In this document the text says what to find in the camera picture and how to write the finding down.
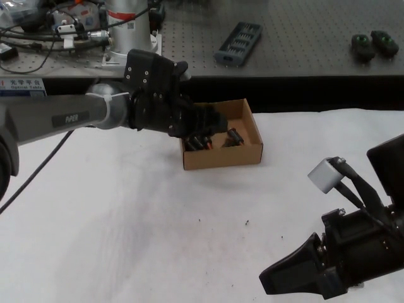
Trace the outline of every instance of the wire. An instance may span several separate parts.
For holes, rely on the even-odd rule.
[[[1,34],[2,37],[4,38],[11,38],[11,39],[20,39],[20,40],[32,40],[32,41],[46,41],[46,42],[53,42],[53,40],[55,40],[56,42],[62,42],[63,39],[60,37],[55,37],[50,38],[50,37],[41,37],[41,36],[23,36],[23,35],[16,35],[13,33],[2,33]]]
[[[154,1],[154,3],[150,6],[150,7],[147,7],[146,9],[144,9],[143,11],[141,11],[140,13],[138,13],[138,14],[135,14],[132,18],[129,18],[129,19],[126,19],[126,20],[122,20],[122,21],[120,21],[120,22],[117,22],[117,23],[114,23],[114,24],[111,24],[111,25],[107,25],[107,26],[105,26],[105,27],[98,27],[98,28],[94,28],[94,29],[92,29],[92,30],[83,30],[83,31],[80,31],[80,32],[67,32],[67,33],[63,33],[63,35],[73,35],[73,34],[78,34],[78,35],[80,35],[80,34],[82,34],[82,33],[91,33],[91,32],[98,32],[98,31],[100,31],[100,30],[107,30],[107,29],[110,29],[110,28],[113,28],[113,27],[117,27],[117,26],[119,26],[119,25],[122,25],[122,24],[125,24],[125,23],[128,23],[128,22],[130,22],[130,21],[134,21],[135,19],[137,19],[137,18],[139,18],[140,16],[142,16],[142,15],[144,15],[145,13],[147,13],[147,12],[149,12],[149,10],[151,9],[151,8],[153,8],[153,7],[155,7],[155,6],[157,6],[157,5],[159,5],[161,2],[162,2],[163,0],[155,0]],[[0,27],[0,30],[6,30],[6,32],[8,32],[10,29],[12,29],[12,28],[1,28]],[[22,34],[21,32],[17,32],[17,31],[12,31],[13,33],[17,33],[17,34]],[[42,35],[52,35],[51,33],[42,33]]]
[[[45,167],[45,165],[48,164],[48,162],[54,157],[54,155],[61,149],[63,144],[69,139],[73,131],[69,131],[63,139],[59,142],[59,144],[56,145],[56,147],[51,151],[48,157],[35,169],[35,171],[30,175],[30,177],[23,183],[23,185],[20,186],[20,188],[17,189],[17,191],[10,197],[5,204],[2,205],[0,208],[0,215],[3,213],[4,210],[9,207],[12,202],[23,192],[23,190],[32,182],[32,180],[39,174],[39,172]]]
[[[64,4],[64,5],[61,5],[61,4],[60,4],[60,5],[57,5],[54,1],[52,1],[52,2],[55,4],[55,7],[53,7],[53,8],[50,9],[50,10],[48,10],[48,12],[46,13],[47,16],[53,14],[53,12],[55,12],[55,11],[60,11],[60,12],[64,13],[65,15],[68,15],[68,16],[73,20],[73,24],[74,24],[74,25],[77,25],[77,24],[78,24],[76,18],[75,18],[71,13],[69,13],[69,12],[67,12],[67,11],[61,11],[61,9],[73,8],[73,7],[75,7],[78,3],[73,3],[73,4],[67,3],[67,4]]]
[[[162,0],[155,0],[154,3],[152,4],[152,6],[151,6],[150,8],[152,8],[152,7],[154,7],[154,6],[158,5],[158,4],[160,4],[161,2],[162,2]],[[64,34],[64,35],[70,35],[70,34],[78,34],[78,35],[79,35],[79,34],[82,34],[82,33],[97,32],[97,31],[99,31],[99,30],[106,30],[106,29],[109,29],[109,28],[117,27],[118,25],[122,25],[122,24],[125,24],[125,23],[127,23],[127,22],[130,22],[130,21],[133,21],[133,20],[139,18],[139,17],[142,16],[143,14],[149,12],[150,8],[147,7],[146,9],[144,9],[143,11],[141,11],[140,13],[135,14],[132,18],[129,18],[129,19],[126,19],[126,20],[123,20],[123,21],[120,21],[120,22],[117,22],[117,23],[114,23],[114,24],[111,24],[111,25],[107,25],[106,27],[99,27],[99,28],[94,28],[94,29],[92,29],[92,30],[84,30],[84,31],[80,31],[80,32],[77,32],[77,31],[75,31],[75,32],[67,32],[67,33],[63,33],[63,34]],[[25,24],[25,23],[26,23],[26,22],[21,22],[21,23],[19,23],[19,24],[17,24],[17,25],[13,25],[13,26],[11,26],[11,27],[2,28],[1,31],[0,31],[0,38],[1,38],[2,35],[4,35],[7,31],[12,30],[12,29],[15,28],[15,27],[20,27],[20,26],[22,26],[22,25]],[[50,49],[49,49],[47,55],[45,56],[45,59],[42,61],[41,65],[40,65],[38,68],[35,68],[35,69],[31,70],[31,71],[12,71],[12,70],[10,70],[10,69],[6,69],[6,68],[2,67],[2,66],[1,66],[1,63],[0,63],[0,69],[2,69],[3,71],[7,71],[7,72],[9,72],[9,73],[14,73],[14,74],[30,74],[30,73],[34,73],[34,72],[40,70],[40,69],[44,66],[44,64],[46,63],[46,60],[48,59],[48,57],[51,55],[52,51],[54,50],[53,47],[54,47],[55,42],[56,42],[55,32],[52,32],[52,45],[51,45],[51,47],[50,47]],[[80,47],[80,49],[91,49],[91,48],[93,48],[93,47],[95,47],[95,46]]]
[[[55,45],[55,42],[56,42],[55,40],[52,42],[52,45],[50,46],[50,49],[49,49],[48,53],[47,53],[46,56],[45,56],[45,59],[42,61],[42,63],[40,64],[40,66],[37,67],[37,68],[35,68],[35,69],[32,69],[32,70],[30,70],[30,71],[12,71],[12,70],[10,70],[10,69],[7,69],[7,68],[2,67],[2,66],[1,66],[1,61],[0,61],[0,69],[2,69],[3,71],[7,71],[7,72],[9,72],[9,73],[13,73],[13,74],[30,74],[30,73],[34,73],[34,72],[40,70],[40,69],[42,68],[42,66],[45,65],[46,60],[48,60],[49,56],[51,55],[51,53],[52,53],[52,51],[53,51],[53,47],[54,47],[54,45]]]

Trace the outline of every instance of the black object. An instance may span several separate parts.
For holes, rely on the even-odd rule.
[[[367,35],[353,35],[351,47],[355,57],[362,62],[368,62],[376,55]]]
[[[34,101],[30,97],[0,98],[0,197],[10,176],[18,175],[18,147],[58,133],[91,125],[99,129],[146,128],[178,138],[226,132],[223,115],[213,107],[194,105],[180,94],[179,81],[186,69],[186,62],[174,63],[132,50],[124,82],[95,83],[86,95],[53,95]],[[36,85],[29,79],[17,82]]]
[[[210,139],[210,137],[203,136],[202,142],[205,149],[210,150],[212,148],[212,140]]]
[[[210,105],[195,106],[180,94],[180,78],[187,69],[187,62],[174,63],[151,52],[128,53],[123,83],[136,106],[129,116],[131,127],[178,138],[227,131],[224,115]]]
[[[329,299],[347,293],[349,287],[404,268],[404,135],[369,150],[367,155],[393,204],[383,206],[377,192],[345,161],[330,159],[358,190],[363,203],[355,205],[360,210],[345,215],[345,210],[337,209],[323,215],[325,233],[321,240],[312,234],[298,250],[260,274],[267,294],[309,292]],[[346,189],[338,188],[341,193]],[[350,201],[352,195],[344,194]]]
[[[214,55],[216,62],[228,66],[241,66],[261,36],[263,27],[239,22]]]
[[[240,134],[235,130],[235,128],[230,128],[227,131],[227,134],[233,139],[234,143],[236,145],[243,145],[244,144],[244,139]]]
[[[154,4],[154,0],[148,0],[150,30],[161,28],[165,18],[165,7],[163,3]]]
[[[386,57],[393,57],[398,52],[398,44],[391,36],[382,30],[373,30],[371,33],[373,44]]]
[[[16,47],[11,47],[4,43],[0,43],[0,60],[7,61],[15,57],[18,57]]]
[[[404,209],[404,134],[367,152],[386,194]]]
[[[190,142],[189,138],[184,140],[185,149],[189,152],[196,152],[198,149]]]
[[[193,146],[195,146],[198,150],[204,150],[205,146],[202,142],[202,139],[199,136],[193,136],[190,139],[191,143],[193,144]]]

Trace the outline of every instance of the open cardboard box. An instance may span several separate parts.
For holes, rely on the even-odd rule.
[[[229,121],[229,129],[235,128],[237,130],[244,139],[244,145],[222,147],[227,138],[227,133],[216,134],[211,137],[212,150],[186,151],[184,141],[181,140],[184,170],[260,163],[263,142],[247,100],[224,101],[209,105],[226,116]]]

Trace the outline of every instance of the robotic hand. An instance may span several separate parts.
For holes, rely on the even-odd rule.
[[[124,81],[98,83],[86,95],[0,99],[0,199],[19,169],[18,146],[85,126],[151,129],[171,137],[211,136],[227,131],[213,107],[180,94],[187,63],[142,50],[128,54]]]
[[[404,268],[404,135],[369,150],[367,156],[393,203],[383,206],[377,192],[343,158],[324,159],[309,174],[311,181],[324,193],[335,188],[359,210],[323,215],[321,240],[313,233],[260,274],[267,294],[309,292],[329,299]],[[344,177],[363,202],[341,182]]]

